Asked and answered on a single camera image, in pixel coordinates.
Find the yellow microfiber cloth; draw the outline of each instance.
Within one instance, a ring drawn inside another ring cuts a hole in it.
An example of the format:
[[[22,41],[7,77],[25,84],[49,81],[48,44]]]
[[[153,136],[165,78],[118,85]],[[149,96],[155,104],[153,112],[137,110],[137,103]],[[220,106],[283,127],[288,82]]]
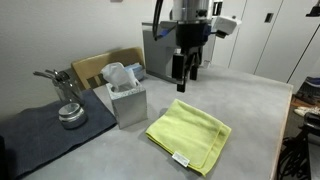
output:
[[[190,160],[188,167],[203,176],[217,161],[230,133],[216,118],[177,99],[146,131],[149,139],[170,154]]]

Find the tissue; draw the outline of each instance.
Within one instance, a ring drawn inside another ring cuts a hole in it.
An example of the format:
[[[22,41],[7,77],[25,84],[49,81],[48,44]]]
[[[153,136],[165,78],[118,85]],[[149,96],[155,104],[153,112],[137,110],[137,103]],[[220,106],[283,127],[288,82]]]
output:
[[[119,62],[106,65],[101,73],[103,78],[114,87],[114,92],[126,91],[140,85],[133,70],[127,69],[126,71]]]

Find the metal cylinder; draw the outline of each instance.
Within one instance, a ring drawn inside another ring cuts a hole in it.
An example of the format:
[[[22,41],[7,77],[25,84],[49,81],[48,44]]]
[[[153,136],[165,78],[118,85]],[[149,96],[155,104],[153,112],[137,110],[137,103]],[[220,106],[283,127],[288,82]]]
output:
[[[172,20],[183,23],[210,20],[210,1],[212,0],[173,0]]]
[[[65,129],[74,129],[87,121],[87,115],[77,103],[69,103],[59,110],[59,120]]]

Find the dark gray mat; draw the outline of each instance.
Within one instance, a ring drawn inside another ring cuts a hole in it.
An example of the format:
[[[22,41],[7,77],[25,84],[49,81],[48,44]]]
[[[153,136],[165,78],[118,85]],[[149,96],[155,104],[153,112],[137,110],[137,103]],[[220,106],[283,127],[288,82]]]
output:
[[[11,178],[20,178],[114,127],[116,119],[92,90],[83,92],[88,120],[65,130],[59,122],[62,104],[26,109],[0,124]]]

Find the white wall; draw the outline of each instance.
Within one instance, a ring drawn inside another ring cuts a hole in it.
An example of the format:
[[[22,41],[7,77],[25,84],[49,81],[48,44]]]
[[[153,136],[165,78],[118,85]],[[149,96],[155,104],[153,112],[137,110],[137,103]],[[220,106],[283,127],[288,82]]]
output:
[[[141,22],[155,0],[2,0],[0,3],[0,120],[58,97],[33,71],[70,68],[74,60],[115,48],[143,47]],[[165,1],[162,19],[172,1]]]

